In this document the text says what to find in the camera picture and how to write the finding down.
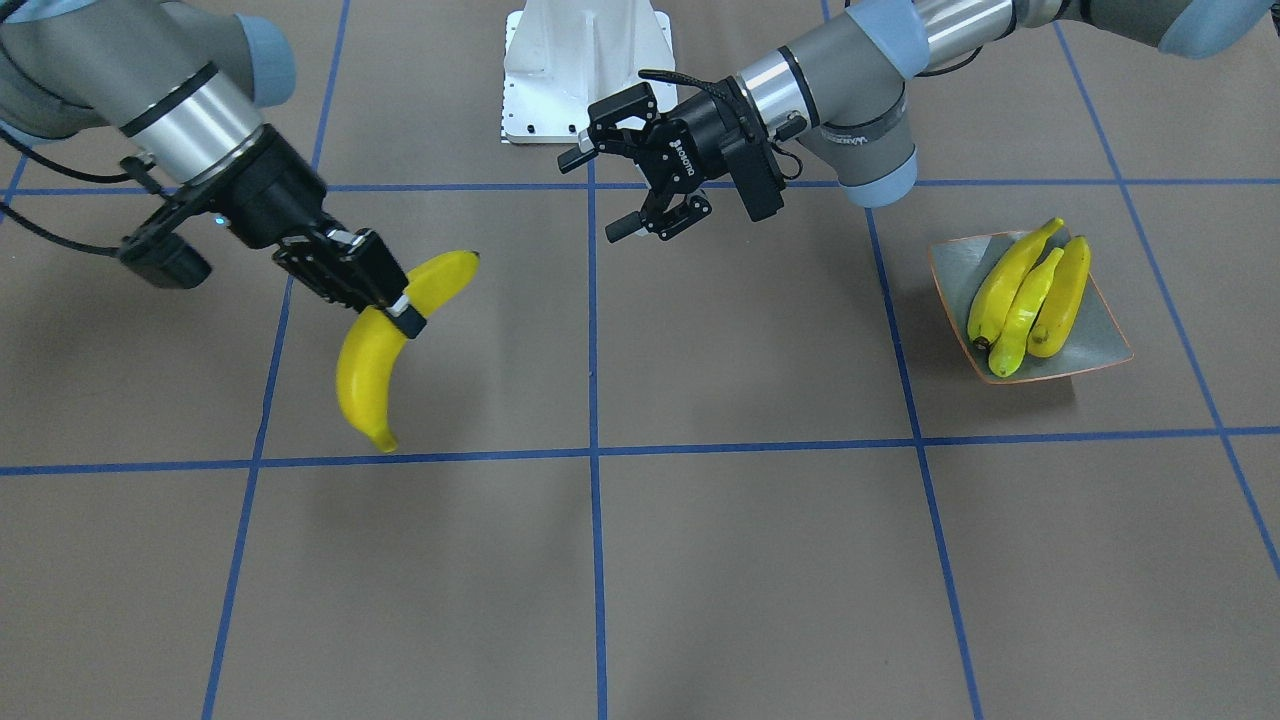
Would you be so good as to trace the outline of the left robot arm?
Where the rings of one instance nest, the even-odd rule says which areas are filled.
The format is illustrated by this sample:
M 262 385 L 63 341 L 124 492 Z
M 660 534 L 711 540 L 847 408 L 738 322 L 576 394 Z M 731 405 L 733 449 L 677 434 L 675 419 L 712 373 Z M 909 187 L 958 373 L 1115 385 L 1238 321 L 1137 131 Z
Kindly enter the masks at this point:
M 797 141 L 835 170 L 860 208 L 899 201 L 915 184 L 910 81 L 960 67 L 1020 28 L 1075 20 L 1165 54 L 1202 59 L 1238 42 L 1271 1 L 851 1 L 841 13 L 714 83 L 640 70 L 595 101 L 563 173 L 600 155 L 643 174 L 643 205 L 605 228 L 669 240 L 710 214 L 707 182 L 728 178 L 753 222 L 785 204 L 777 163 Z

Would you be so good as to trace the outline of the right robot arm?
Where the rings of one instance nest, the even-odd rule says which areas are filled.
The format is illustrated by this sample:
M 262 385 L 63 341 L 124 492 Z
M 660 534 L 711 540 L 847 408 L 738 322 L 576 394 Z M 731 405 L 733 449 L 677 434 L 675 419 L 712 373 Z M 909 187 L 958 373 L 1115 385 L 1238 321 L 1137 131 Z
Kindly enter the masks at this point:
M 294 79 L 289 44 L 260 17 L 179 1 L 5 1 L 3 142 L 60 174 L 133 181 L 163 200 L 114 246 L 15 222 L 155 287 L 191 290 L 211 268 L 178 229 L 210 213 L 321 299 L 417 337 L 426 319 L 390 250 L 325 211 L 326 184 L 262 117 Z

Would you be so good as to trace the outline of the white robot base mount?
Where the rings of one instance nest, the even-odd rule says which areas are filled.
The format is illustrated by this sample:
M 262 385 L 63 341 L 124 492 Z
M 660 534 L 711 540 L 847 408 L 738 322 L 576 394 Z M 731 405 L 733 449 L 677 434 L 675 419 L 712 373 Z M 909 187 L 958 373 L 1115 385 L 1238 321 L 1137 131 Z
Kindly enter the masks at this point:
M 591 104 L 676 67 L 671 18 L 649 1 L 527 1 L 504 28 L 504 143 L 576 143 Z

